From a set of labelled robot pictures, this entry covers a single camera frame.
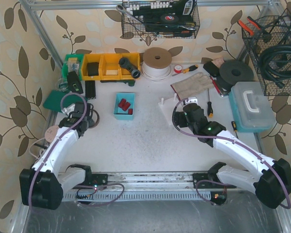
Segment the black orange screwdriver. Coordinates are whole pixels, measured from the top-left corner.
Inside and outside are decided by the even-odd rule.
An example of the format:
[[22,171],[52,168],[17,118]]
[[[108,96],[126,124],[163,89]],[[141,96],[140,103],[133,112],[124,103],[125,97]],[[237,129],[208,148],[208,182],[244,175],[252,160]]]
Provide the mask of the black orange screwdriver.
[[210,100],[210,90],[209,89],[207,89],[207,95],[208,95],[207,114],[208,114],[208,117],[211,118],[211,117],[213,117],[213,108],[212,108],[212,102]]

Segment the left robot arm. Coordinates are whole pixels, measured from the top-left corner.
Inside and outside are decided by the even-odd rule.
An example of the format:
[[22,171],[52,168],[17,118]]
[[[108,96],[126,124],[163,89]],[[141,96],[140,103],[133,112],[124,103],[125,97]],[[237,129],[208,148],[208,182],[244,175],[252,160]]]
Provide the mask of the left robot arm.
[[90,166],[73,164],[60,173],[62,163],[72,145],[86,130],[94,127],[92,104],[76,102],[69,106],[67,117],[60,121],[59,129],[48,149],[30,168],[19,176],[22,203],[29,207],[57,209],[66,192],[77,185],[92,185]]

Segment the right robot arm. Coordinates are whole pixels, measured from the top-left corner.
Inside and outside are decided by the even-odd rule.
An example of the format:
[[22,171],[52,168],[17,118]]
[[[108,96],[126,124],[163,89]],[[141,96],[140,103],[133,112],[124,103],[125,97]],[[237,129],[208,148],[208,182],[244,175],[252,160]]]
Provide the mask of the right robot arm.
[[245,168],[240,170],[218,162],[210,169],[214,177],[207,179],[208,183],[249,191],[271,209],[278,206],[291,208],[291,166],[288,161],[275,160],[252,149],[220,123],[209,121],[204,110],[194,102],[186,104],[181,112],[174,108],[172,123],[180,133],[224,152]]

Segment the white peg base plate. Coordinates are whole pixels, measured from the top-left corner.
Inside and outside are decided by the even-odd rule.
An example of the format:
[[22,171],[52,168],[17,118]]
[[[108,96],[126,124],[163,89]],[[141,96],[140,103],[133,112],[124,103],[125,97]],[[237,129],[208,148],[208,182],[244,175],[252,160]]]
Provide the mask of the white peg base plate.
[[158,106],[169,126],[173,125],[172,112],[178,101],[179,101],[178,96],[175,93],[172,98],[169,99],[162,98],[161,101],[158,103]]

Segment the blue plastic tray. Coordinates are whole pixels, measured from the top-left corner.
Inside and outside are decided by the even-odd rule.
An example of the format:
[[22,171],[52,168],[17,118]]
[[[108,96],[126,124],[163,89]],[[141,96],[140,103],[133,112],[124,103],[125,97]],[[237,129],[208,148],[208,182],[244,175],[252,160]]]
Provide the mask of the blue plastic tray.
[[[123,111],[118,107],[121,99],[126,99],[130,103],[127,111]],[[135,93],[117,93],[115,97],[115,104],[113,115],[117,120],[133,120],[135,107]]]

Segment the brown tape roll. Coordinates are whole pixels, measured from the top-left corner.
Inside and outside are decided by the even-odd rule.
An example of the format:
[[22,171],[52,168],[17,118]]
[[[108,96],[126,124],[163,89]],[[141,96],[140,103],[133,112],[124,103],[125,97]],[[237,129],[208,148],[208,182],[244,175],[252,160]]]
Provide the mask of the brown tape roll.
[[99,122],[100,122],[100,115],[99,115],[99,113],[96,110],[93,110],[93,114],[95,114],[96,118],[95,119],[92,118],[92,123],[91,123],[90,128],[96,127],[99,124]]

